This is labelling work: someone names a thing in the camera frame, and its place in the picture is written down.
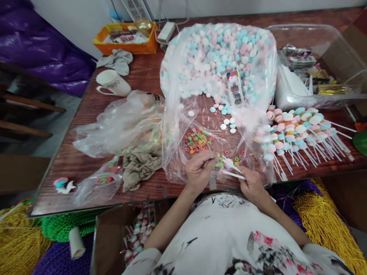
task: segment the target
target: orange basket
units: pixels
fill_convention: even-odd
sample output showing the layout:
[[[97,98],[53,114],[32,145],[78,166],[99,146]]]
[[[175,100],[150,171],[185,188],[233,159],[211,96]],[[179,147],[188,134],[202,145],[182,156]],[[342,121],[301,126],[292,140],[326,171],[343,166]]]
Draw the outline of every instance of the orange basket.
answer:
[[[107,36],[115,29],[123,29],[128,31],[128,26],[135,26],[135,23],[120,23],[105,25],[93,40],[93,44],[104,55],[111,55],[112,50],[123,49],[132,54],[156,53],[158,42],[154,35],[154,30],[159,30],[157,24],[154,22],[152,32],[149,35],[148,42],[141,44],[124,44],[124,43],[104,43]]]

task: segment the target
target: ceramic cup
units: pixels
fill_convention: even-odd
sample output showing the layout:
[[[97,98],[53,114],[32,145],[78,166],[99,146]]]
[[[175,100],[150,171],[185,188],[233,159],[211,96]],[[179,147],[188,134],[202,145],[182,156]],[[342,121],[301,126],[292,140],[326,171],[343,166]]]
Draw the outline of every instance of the ceramic cup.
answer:
[[[101,94],[127,96],[131,92],[130,85],[115,70],[99,73],[96,81],[101,85],[97,87],[97,91]],[[101,89],[107,89],[112,93],[104,93]]]

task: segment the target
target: clear plastic container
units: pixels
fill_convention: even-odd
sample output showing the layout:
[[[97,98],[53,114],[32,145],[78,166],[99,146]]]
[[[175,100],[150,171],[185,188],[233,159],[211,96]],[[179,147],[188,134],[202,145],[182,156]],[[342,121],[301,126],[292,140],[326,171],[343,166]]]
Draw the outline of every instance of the clear plastic container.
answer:
[[[313,50],[312,56],[320,67],[352,91],[344,95],[298,96],[291,91],[284,74],[278,70],[275,93],[278,108],[286,111],[302,106],[336,110],[367,99],[367,66],[337,29],[320,24],[282,24],[267,29],[274,35],[278,49],[291,44]]]

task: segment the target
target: gold tinsel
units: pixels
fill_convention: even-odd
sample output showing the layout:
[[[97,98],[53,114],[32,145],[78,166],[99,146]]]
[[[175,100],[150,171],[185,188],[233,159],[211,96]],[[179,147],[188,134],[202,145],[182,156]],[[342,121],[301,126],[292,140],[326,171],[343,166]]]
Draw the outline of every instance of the gold tinsel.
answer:
[[[335,211],[338,212],[338,209],[322,180],[316,178],[311,181],[319,188],[324,197],[313,191],[305,193],[293,203],[307,231],[307,236],[313,243],[338,254],[356,275],[366,275],[366,259],[349,232],[349,228],[335,213]]]
[[[40,226],[26,218],[29,205],[0,210],[0,274],[29,275],[51,246]]]

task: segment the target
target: gray cloth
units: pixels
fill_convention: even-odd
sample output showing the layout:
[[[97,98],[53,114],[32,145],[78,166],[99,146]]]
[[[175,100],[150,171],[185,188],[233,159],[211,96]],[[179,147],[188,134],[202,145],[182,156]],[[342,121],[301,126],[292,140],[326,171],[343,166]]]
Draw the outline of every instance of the gray cloth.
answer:
[[[123,156],[122,167],[122,191],[134,191],[139,189],[140,181],[149,179],[162,168],[162,157],[152,157],[149,153],[127,153]]]
[[[101,57],[97,68],[105,66],[114,69],[118,74],[126,76],[129,74],[129,64],[133,61],[133,55],[125,50],[112,50],[113,54]]]

